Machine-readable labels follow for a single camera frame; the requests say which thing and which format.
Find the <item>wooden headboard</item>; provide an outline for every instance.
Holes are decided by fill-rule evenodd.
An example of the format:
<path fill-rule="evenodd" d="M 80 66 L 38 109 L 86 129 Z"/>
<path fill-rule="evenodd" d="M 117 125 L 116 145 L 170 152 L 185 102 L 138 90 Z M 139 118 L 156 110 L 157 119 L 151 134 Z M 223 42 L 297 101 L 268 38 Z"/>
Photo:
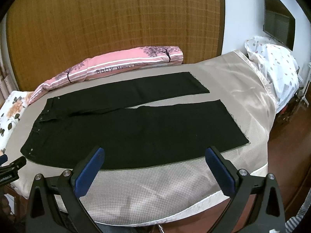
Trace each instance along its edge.
<path fill-rule="evenodd" d="M 179 46 L 184 63 L 221 54 L 225 0 L 15 0 L 7 44 L 22 91 L 107 52 Z"/>

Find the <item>pink rolled blanket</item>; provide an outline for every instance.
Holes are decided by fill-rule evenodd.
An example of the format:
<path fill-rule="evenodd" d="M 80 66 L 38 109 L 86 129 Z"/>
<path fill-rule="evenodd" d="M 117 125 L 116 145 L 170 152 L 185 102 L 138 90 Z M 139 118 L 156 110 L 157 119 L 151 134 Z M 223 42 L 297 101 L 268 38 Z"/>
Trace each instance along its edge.
<path fill-rule="evenodd" d="M 88 58 L 49 79 L 33 92 L 29 104 L 47 92 L 69 83 L 106 77 L 146 66 L 182 64 L 183 52 L 177 46 L 145 46 Z"/>

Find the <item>television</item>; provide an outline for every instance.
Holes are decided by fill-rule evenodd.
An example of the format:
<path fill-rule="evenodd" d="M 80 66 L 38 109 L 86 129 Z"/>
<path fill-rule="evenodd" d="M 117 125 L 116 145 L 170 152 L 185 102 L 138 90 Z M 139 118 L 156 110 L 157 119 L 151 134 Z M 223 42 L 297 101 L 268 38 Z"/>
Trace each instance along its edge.
<path fill-rule="evenodd" d="M 263 31 L 293 50 L 295 18 L 280 0 L 264 0 L 265 22 Z"/>

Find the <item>wooden floor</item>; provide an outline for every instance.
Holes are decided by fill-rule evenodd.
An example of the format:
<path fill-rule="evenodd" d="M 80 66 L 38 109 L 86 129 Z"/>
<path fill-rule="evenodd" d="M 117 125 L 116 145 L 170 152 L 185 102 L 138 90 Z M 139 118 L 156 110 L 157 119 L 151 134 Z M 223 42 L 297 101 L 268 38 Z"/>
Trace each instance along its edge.
<path fill-rule="evenodd" d="M 310 164 L 311 106 L 309 108 L 300 107 L 289 123 L 274 125 L 270 133 L 268 171 L 276 176 L 284 206 L 290 202 L 296 193 Z M 243 226 L 253 200 L 254 197 L 249 199 L 234 231 Z M 228 202 L 226 200 L 189 218 L 163 224 L 164 231 L 165 233 L 206 233 L 221 215 Z"/>

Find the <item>mattress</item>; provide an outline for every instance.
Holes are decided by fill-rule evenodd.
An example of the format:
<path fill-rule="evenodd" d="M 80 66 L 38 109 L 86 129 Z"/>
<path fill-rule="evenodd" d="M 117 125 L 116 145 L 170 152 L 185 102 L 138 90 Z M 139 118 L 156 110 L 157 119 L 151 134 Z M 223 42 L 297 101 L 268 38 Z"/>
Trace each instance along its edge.
<path fill-rule="evenodd" d="M 267 142 L 276 109 L 275 95 L 270 84 L 240 51 L 196 64 L 120 73 L 49 92 L 26 109 L 16 126 L 6 148 L 8 163 L 21 156 L 20 149 L 48 98 L 105 83 L 185 71 L 189 71 L 210 93 L 176 97 L 144 105 L 164 106 L 220 99 L 250 141 L 245 146 L 222 153 L 223 157 L 231 160 L 237 169 L 243 168 L 253 175 L 265 176 Z M 60 175 L 64 170 L 27 160 L 27 164 L 19 170 L 20 178 L 12 186 L 28 198 L 37 173 L 50 177 Z M 98 223 L 145 226 L 194 215 L 226 198 L 228 197 L 221 192 L 202 157 L 148 168 L 101 170 L 87 195 L 80 200 Z M 60 209 L 66 211 L 60 196 L 56 196 L 56 200 Z"/>

